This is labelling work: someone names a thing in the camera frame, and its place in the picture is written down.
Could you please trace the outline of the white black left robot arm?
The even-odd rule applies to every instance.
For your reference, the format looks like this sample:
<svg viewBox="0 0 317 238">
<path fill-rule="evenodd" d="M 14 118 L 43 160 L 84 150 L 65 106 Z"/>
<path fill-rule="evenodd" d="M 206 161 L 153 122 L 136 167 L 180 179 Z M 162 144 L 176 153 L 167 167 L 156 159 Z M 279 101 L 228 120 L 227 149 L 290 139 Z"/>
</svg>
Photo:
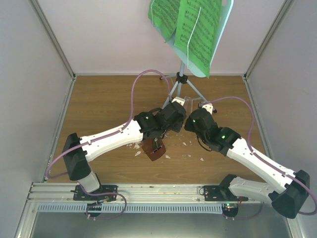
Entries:
<svg viewBox="0 0 317 238">
<path fill-rule="evenodd" d="M 162 142 L 168 131 L 179 132 L 186 118 L 185 101 L 174 98 L 164 108 L 142 112 L 123 125 L 107 131 L 79 137 L 69 135 L 63 148 L 63 160 L 68 177 L 84 188 L 90 200 L 102 195 L 101 183 L 89 163 L 102 154 L 130 143 L 141 143 L 146 155 L 153 161 L 166 151 Z"/>
</svg>

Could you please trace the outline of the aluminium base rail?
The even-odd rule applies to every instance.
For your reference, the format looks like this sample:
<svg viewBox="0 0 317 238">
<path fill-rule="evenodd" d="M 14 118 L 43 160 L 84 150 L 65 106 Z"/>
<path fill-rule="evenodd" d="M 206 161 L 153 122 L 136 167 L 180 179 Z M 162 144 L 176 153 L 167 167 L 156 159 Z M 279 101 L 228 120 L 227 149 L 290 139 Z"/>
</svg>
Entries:
<svg viewBox="0 0 317 238">
<path fill-rule="evenodd" d="M 74 202 L 77 183 L 33 183 L 27 196 L 28 202 Z M 118 183 L 117 193 L 130 203 L 239 203 L 239 197 L 229 200 L 218 194 L 205 195 L 203 184 L 142 184 Z"/>
</svg>

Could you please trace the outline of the light blue music stand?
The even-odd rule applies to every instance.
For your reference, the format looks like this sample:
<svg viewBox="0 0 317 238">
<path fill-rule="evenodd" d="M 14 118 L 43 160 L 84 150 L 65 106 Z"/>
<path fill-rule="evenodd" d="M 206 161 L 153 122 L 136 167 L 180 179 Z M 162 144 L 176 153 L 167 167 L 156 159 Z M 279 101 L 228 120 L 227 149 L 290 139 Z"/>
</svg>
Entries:
<svg viewBox="0 0 317 238">
<path fill-rule="evenodd" d="M 217 51 L 218 45 L 220 43 L 221 37 L 223 35 L 223 32 L 225 30 L 227 21 L 230 17 L 233 4 L 234 2 L 232 0 L 221 0 L 222 1 L 222 7 L 221 7 L 221 17 L 220 17 L 220 22 L 219 26 L 216 32 L 216 43 L 215 43 L 215 51 L 211 59 L 211 64 L 213 62 L 213 59 L 215 57 L 215 53 Z M 174 31 L 173 35 L 171 38 L 166 41 L 164 41 L 173 49 L 173 51 L 176 53 L 176 55 L 180 58 L 181 60 L 181 65 L 180 69 L 177 73 L 173 75 L 173 77 L 176 79 L 176 82 L 171 90 L 171 93 L 176 93 L 177 96 L 180 96 L 181 94 L 181 88 L 183 84 L 188 84 L 198 95 L 199 100 L 203 100 L 204 102 L 207 101 L 207 99 L 202 95 L 202 93 L 194 86 L 194 84 L 189 80 L 188 76 L 185 74 L 185 70 L 188 69 L 194 76 L 203 78 L 203 73 L 196 67 L 196 66 L 188 66 L 187 63 L 185 62 L 186 56 L 185 54 L 177 47 L 174 46 L 175 42 L 175 33 Z"/>
</svg>

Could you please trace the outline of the green sheet music left page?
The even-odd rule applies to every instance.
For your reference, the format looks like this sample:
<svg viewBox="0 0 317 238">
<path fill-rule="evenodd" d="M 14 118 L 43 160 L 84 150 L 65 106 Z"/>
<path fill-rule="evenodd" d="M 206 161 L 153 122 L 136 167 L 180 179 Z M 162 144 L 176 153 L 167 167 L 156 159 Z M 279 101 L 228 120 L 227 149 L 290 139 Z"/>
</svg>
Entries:
<svg viewBox="0 0 317 238">
<path fill-rule="evenodd" d="M 148 18 L 151 24 L 160 30 L 168 41 L 176 30 L 180 0 L 152 0 L 149 5 Z"/>
</svg>

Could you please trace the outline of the green sheet music page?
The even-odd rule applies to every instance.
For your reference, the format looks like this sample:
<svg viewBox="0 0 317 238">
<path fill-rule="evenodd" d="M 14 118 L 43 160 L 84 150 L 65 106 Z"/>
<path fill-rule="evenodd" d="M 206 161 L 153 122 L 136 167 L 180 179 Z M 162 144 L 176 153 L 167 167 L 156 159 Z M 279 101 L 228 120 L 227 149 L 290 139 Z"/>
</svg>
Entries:
<svg viewBox="0 0 317 238">
<path fill-rule="evenodd" d="M 185 54 L 188 66 L 196 66 L 207 78 L 221 7 L 220 0 L 182 0 L 178 12 L 174 46 Z"/>
<path fill-rule="evenodd" d="M 152 0 L 149 5 L 148 18 L 151 24 L 160 30 L 168 41 L 176 30 L 180 0 Z"/>
</svg>

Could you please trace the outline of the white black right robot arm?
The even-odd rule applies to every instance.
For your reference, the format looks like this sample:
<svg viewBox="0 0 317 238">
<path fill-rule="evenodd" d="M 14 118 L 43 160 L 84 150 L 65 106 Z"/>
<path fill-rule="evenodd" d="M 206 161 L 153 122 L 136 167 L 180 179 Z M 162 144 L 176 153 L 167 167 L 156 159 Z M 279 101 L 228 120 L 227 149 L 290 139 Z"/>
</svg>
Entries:
<svg viewBox="0 0 317 238">
<path fill-rule="evenodd" d="M 220 197 L 226 201 L 247 197 L 270 204 L 286 218 L 296 218 L 309 196 L 309 174 L 288 169 L 249 147 L 240 134 L 228 127 L 219 127 L 211 113 L 205 108 L 193 111 L 186 120 L 185 130 L 195 133 L 212 151 L 242 164 L 263 179 L 256 182 L 227 175 L 220 184 Z"/>
</svg>

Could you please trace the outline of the green sheet music right page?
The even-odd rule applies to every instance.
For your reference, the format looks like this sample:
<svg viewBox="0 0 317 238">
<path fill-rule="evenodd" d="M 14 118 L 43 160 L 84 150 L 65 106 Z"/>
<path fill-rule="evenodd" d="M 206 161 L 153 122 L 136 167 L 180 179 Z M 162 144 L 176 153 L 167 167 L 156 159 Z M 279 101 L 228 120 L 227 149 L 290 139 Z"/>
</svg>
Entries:
<svg viewBox="0 0 317 238">
<path fill-rule="evenodd" d="M 220 0 L 182 0 L 178 12 L 174 46 L 185 54 L 188 66 L 196 66 L 207 78 L 221 7 Z"/>
</svg>

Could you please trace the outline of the clear plastic metronome cover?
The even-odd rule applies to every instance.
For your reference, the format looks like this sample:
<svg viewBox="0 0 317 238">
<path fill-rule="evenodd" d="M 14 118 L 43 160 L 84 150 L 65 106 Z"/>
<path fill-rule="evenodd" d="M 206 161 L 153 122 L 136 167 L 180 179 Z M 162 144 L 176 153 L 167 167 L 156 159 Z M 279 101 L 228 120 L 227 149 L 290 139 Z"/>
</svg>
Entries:
<svg viewBox="0 0 317 238">
<path fill-rule="evenodd" d="M 193 99 L 189 96 L 185 96 L 184 100 L 185 100 L 185 102 L 184 102 L 183 107 L 186 111 L 186 117 L 188 117 L 193 111 Z"/>
</svg>

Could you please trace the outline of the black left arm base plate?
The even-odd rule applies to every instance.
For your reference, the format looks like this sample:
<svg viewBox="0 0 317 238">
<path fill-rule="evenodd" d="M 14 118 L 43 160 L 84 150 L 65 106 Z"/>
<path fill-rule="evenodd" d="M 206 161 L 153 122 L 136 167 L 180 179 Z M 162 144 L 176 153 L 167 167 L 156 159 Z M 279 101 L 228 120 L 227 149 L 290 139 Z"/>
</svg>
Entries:
<svg viewBox="0 0 317 238">
<path fill-rule="evenodd" d="M 86 194 L 80 185 L 77 185 L 74 190 L 71 190 L 73 192 L 73 200 L 75 201 L 115 201 L 116 195 L 109 194 L 109 195 L 98 195 L 101 193 L 116 193 L 118 189 L 117 185 L 102 185 L 101 188 L 99 188 L 96 191 L 91 192 L 91 194 L 94 194 L 94 196 Z"/>
</svg>

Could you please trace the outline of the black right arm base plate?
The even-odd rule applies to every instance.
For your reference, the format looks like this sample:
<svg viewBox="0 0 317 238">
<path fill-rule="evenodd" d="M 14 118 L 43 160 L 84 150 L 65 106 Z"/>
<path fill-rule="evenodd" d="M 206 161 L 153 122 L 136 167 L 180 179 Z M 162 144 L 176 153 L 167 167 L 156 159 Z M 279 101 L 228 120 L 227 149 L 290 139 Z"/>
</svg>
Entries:
<svg viewBox="0 0 317 238">
<path fill-rule="evenodd" d="M 229 188 L 220 185 L 204 185 L 202 187 L 205 201 L 239 202 L 248 201 L 247 197 L 234 195 Z"/>
</svg>

